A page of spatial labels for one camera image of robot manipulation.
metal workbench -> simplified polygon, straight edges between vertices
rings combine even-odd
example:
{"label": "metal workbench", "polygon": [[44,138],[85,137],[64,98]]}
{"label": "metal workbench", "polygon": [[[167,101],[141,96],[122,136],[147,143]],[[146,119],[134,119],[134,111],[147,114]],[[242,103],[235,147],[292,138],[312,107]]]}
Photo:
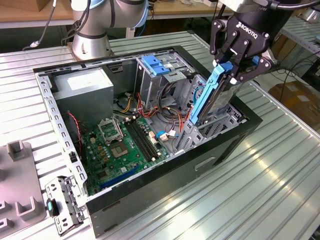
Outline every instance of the metal workbench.
{"label": "metal workbench", "polygon": [[316,37],[320,36],[320,23],[311,24],[300,17],[291,17],[280,33],[320,57],[320,43],[316,42]]}
{"label": "metal workbench", "polygon": [[[188,32],[111,41],[117,54],[182,45],[209,70],[209,46]],[[43,192],[69,175],[32,68],[74,61],[67,47],[0,54],[0,145],[31,143]],[[232,155],[99,239],[308,239],[320,224],[320,136],[254,83],[238,96],[263,122]],[[53,219],[11,239],[59,239]],[[90,223],[62,239],[93,239]]]}

wooden shelf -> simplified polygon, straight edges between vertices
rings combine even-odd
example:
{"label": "wooden shelf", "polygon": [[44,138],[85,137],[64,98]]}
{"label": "wooden shelf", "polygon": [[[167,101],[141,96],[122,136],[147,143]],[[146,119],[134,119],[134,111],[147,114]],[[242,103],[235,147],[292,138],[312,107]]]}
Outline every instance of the wooden shelf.
{"label": "wooden shelf", "polygon": [[[46,21],[52,9],[50,1],[40,12],[0,6],[0,23]],[[73,13],[69,0],[57,0],[52,20],[72,20]]]}
{"label": "wooden shelf", "polygon": [[[0,23],[46,21],[52,9],[52,2],[49,2],[40,12],[27,11],[13,7],[0,6]],[[180,0],[158,1],[154,5],[154,15],[192,15],[210,14],[215,11],[214,7],[209,7],[203,3],[196,2],[195,5],[185,5]],[[72,20],[73,13],[70,0],[56,1],[52,20]]]}

cardboard box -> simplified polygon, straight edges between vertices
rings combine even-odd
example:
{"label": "cardboard box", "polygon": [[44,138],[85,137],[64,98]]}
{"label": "cardboard box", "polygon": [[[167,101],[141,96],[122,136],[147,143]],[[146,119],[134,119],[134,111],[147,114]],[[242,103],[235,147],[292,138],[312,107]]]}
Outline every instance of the cardboard box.
{"label": "cardboard box", "polygon": [[[269,90],[269,94],[279,101],[282,87],[282,83],[274,86]],[[286,83],[281,103],[314,130],[320,129],[320,97],[303,83]]]}
{"label": "cardboard box", "polygon": [[0,0],[0,5],[40,12],[49,2],[50,0]]}

open computer tower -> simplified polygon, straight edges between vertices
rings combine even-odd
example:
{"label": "open computer tower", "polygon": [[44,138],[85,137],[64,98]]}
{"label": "open computer tower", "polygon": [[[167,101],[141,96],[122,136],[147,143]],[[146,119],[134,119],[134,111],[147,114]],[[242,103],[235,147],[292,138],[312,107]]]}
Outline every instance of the open computer tower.
{"label": "open computer tower", "polygon": [[189,121],[210,72],[181,46],[34,70],[69,176],[46,185],[60,236],[96,237],[225,160],[262,121],[234,96]]}

gray plastic holder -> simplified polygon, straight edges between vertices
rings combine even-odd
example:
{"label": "gray plastic holder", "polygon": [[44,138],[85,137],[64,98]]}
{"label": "gray plastic holder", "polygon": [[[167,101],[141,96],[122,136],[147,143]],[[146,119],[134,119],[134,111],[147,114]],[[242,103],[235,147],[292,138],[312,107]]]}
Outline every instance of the gray plastic holder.
{"label": "gray plastic holder", "polygon": [[0,239],[45,216],[30,143],[14,141],[0,147]]}

